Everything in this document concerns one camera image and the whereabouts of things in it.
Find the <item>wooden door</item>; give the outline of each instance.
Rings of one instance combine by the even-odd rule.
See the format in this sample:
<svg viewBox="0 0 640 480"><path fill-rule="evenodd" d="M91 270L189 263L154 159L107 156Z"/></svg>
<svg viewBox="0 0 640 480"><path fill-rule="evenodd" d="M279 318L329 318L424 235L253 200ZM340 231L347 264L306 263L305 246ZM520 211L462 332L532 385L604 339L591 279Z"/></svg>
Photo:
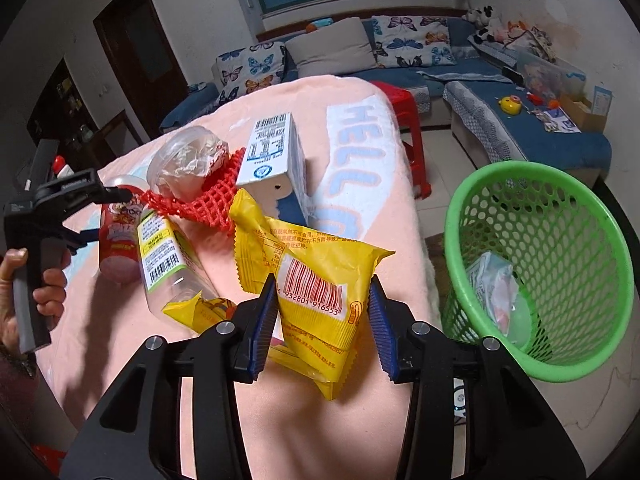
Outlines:
<svg viewBox="0 0 640 480"><path fill-rule="evenodd" d="M113 0L94 20L122 89L151 139L187 83L151 0Z"/></svg>

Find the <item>green plastic basket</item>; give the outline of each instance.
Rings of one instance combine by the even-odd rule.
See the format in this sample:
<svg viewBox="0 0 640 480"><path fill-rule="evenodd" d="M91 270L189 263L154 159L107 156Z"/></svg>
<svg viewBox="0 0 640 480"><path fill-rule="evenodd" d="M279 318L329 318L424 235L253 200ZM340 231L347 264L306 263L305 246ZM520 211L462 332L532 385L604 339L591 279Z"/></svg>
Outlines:
<svg viewBox="0 0 640 480"><path fill-rule="evenodd" d="M631 316L634 281L625 239L605 205L572 176L533 162L499 162L456 190L445 224L451 293L447 336L500 339L531 377L561 383L593 372ZM466 268L485 251L513 264L532 320L517 348L484 312Z"/></svg>

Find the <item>bottle label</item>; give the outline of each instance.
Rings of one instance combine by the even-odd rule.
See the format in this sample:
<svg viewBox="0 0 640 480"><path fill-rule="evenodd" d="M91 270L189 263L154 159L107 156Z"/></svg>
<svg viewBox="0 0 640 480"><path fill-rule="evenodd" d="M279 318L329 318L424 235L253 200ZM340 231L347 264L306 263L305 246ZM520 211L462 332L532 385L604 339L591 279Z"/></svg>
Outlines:
<svg viewBox="0 0 640 480"><path fill-rule="evenodd" d="M138 226L138 240L146 290L151 291L162 280L185 268L191 269L205 283L209 283L187 238L168 218L157 213L146 216Z"/></svg>
<svg viewBox="0 0 640 480"><path fill-rule="evenodd" d="M187 267L175 239L174 226L167 218L158 214L147 216L138 226L138 240L146 290L151 291L162 280Z"/></svg>
<svg viewBox="0 0 640 480"><path fill-rule="evenodd" d="M142 213L142 203L137 187L119 186L133 193L130 202L102 204L100 231L98 234L100 261L110 256L124 256L138 260L136 249L136 225Z"/></svg>

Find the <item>cardboard box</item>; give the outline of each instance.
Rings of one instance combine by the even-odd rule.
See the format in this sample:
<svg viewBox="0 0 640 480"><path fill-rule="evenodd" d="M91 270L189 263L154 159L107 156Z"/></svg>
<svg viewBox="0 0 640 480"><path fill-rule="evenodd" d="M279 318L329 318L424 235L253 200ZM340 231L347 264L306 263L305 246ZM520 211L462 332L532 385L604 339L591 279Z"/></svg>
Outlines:
<svg viewBox="0 0 640 480"><path fill-rule="evenodd" d="M583 97L573 101L569 96L560 96L560 107L583 133L601 134L607 124L607 116L591 113L591 101Z"/></svg>
<svg viewBox="0 0 640 480"><path fill-rule="evenodd" d="M236 187L247 190L266 216L308 226L305 154L291 113L256 121Z"/></svg>

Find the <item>screw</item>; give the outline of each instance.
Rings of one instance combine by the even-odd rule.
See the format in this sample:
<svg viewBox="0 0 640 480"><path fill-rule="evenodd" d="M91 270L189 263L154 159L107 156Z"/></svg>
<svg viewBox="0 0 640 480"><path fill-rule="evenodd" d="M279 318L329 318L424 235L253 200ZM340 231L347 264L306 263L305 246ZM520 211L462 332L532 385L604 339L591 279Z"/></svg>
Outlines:
<svg viewBox="0 0 640 480"><path fill-rule="evenodd" d="M219 334L231 334L235 330L236 326L230 321L221 321L216 325L216 332Z"/></svg>
<svg viewBox="0 0 640 480"><path fill-rule="evenodd" d="M482 341L482 346L484 346L487 350L497 350L500 348L500 341L498 341L495 337L487 337Z"/></svg>
<svg viewBox="0 0 640 480"><path fill-rule="evenodd" d="M425 323L424 321L416 321L411 325L411 330L414 332L414 334L417 335L427 335L429 333L429 330L431 330L431 327L429 326L429 323Z"/></svg>
<svg viewBox="0 0 640 480"><path fill-rule="evenodd" d="M145 341L145 346L149 350L157 350L162 346L162 338L159 335L153 335Z"/></svg>

